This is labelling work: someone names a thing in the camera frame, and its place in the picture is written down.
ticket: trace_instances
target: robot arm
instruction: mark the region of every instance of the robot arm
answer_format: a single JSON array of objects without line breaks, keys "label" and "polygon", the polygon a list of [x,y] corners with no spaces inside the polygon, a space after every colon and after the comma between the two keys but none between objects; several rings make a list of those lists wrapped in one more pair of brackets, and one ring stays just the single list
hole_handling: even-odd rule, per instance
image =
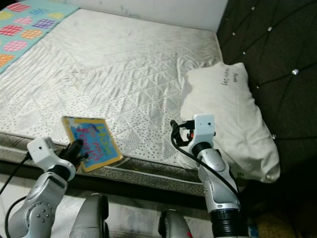
[{"label": "robot arm", "polygon": [[237,197],[237,186],[231,176],[229,164],[213,149],[214,116],[194,115],[193,120],[185,124],[190,130],[187,136],[189,140],[183,141],[180,138],[174,121],[171,122],[174,128],[172,137],[179,146],[188,146],[189,153],[203,162],[198,164],[198,176],[204,186],[213,237],[248,237],[247,225],[242,218],[241,205]]},{"label": "robot arm", "polygon": [[79,159],[77,155],[82,144],[82,140],[76,140],[68,148],[62,155],[67,160],[55,154],[55,145],[49,137],[38,137],[27,145],[34,163],[44,173],[30,190],[22,207],[11,217],[8,223],[10,237],[51,237],[55,211],[65,195],[67,181],[75,176],[73,163]]}]

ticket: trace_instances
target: white wall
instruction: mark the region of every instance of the white wall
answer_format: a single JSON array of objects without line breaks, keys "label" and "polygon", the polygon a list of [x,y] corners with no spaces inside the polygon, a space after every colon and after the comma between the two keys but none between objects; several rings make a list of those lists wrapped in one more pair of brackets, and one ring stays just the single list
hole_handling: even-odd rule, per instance
[{"label": "white wall", "polygon": [[216,32],[228,0],[52,0],[142,20]]}]

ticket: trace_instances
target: quilted pattern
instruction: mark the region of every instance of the quilted pattern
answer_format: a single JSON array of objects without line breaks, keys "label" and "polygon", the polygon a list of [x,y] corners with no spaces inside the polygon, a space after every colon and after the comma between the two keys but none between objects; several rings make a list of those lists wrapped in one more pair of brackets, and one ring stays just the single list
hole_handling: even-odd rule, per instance
[{"label": "quilted pattern", "polygon": [[230,0],[217,33],[224,62],[248,71],[281,174],[317,155],[316,13],[315,0]]},{"label": "quilted pattern", "polygon": [[0,76],[0,130],[67,143],[61,116],[105,118],[123,154],[176,166],[182,77],[219,60],[212,32],[81,9]]}]

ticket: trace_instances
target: black cable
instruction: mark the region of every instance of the black cable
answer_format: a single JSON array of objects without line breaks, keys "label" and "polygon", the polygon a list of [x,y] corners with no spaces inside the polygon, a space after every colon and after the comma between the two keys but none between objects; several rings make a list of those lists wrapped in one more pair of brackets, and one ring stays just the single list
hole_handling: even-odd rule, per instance
[{"label": "black cable", "polygon": [[18,200],[16,200],[14,203],[12,203],[12,205],[9,207],[9,209],[8,209],[6,215],[5,215],[4,229],[5,229],[5,234],[6,234],[7,238],[11,237],[10,234],[9,234],[9,227],[8,227],[10,212],[15,207],[16,204],[18,204],[19,202],[23,201],[25,198],[26,198],[26,196],[21,197]]},{"label": "black cable", "polygon": [[31,156],[29,153],[26,154],[26,156],[24,157],[24,159],[20,162],[20,164],[15,168],[15,170],[12,172],[12,174],[10,175],[10,177],[6,180],[6,182],[4,183],[3,187],[0,190],[0,195],[2,194],[2,192],[4,191],[5,187],[8,185],[8,183],[10,182],[10,180],[13,178],[13,176],[15,175],[15,173],[19,170],[19,168],[27,161],[31,159]]},{"label": "black cable", "polygon": [[183,153],[184,155],[188,156],[189,158],[191,158],[192,160],[196,161],[199,165],[205,167],[207,170],[209,170],[211,173],[213,173],[219,180],[221,180],[232,192],[234,195],[236,195],[237,199],[239,200],[239,193],[237,192],[237,190],[226,180],[224,179],[217,171],[213,170],[209,165],[207,165],[206,163],[204,163],[203,161],[199,160],[198,158],[196,158],[195,156],[193,156],[192,154],[186,152],[185,150],[181,149],[174,141],[174,133],[176,130],[178,130],[179,128],[184,127],[184,124],[178,125],[176,126],[170,136],[171,142],[173,144],[173,146],[181,153]]}]

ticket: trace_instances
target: pink dot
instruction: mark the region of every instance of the pink dot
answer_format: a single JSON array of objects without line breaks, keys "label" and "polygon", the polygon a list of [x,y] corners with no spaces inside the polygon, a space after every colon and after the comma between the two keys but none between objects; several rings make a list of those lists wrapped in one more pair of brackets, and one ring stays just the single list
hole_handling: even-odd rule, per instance
[{"label": "pink dot", "polygon": [[25,47],[27,47],[27,43],[25,41],[11,41],[7,43],[3,48],[5,51],[19,51]]}]

